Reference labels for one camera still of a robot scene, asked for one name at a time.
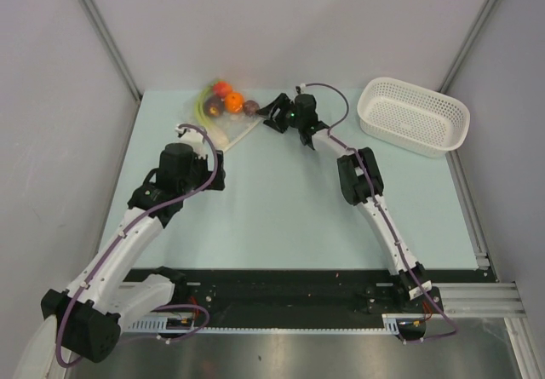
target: white basket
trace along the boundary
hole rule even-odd
[[[358,115],[366,134],[430,158],[457,149],[469,128],[469,110],[460,101],[393,78],[367,84]]]

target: white wall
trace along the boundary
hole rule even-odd
[[[96,248],[136,106],[77,0],[0,0],[0,366]]]
[[[484,0],[95,0],[142,89],[437,89]]]
[[[451,89],[471,110],[460,154],[502,279],[545,354],[545,0],[502,0]]]

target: white tabletop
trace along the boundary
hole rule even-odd
[[[282,90],[241,92],[264,106]],[[176,141],[174,127],[184,121],[197,93],[145,93],[102,244],[114,233],[132,192],[158,166],[164,146]],[[331,124],[342,115],[337,94],[312,93],[321,120]],[[428,269],[477,268],[446,159],[425,158],[362,132],[355,112],[360,93],[346,90],[354,107],[335,134],[348,145],[373,149],[388,209],[405,242]],[[281,135],[259,124],[226,153],[225,171],[226,189],[187,200],[135,267],[385,267],[370,226],[341,195],[336,161],[303,146],[296,130]]]

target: plastic bag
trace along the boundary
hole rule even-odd
[[[261,119],[259,105],[246,100],[222,80],[215,80],[196,99],[190,122],[204,127],[216,148],[226,152],[245,137]]]

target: toy fruit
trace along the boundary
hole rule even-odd
[[[243,105],[242,109],[246,115],[253,117],[255,113],[259,110],[259,104],[254,100],[247,100]]]
[[[206,115],[212,118],[220,117],[225,110],[223,100],[218,95],[212,95],[203,105],[203,110]]]
[[[218,81],[212,87],[212,92],[218,95],[220,98],[225,98],[232,92],[232,86],[225,81]]]
[[[225,99],[225,109],[230,113],[241,113],[244,104],[244,97],[238,92],[227,94]]]

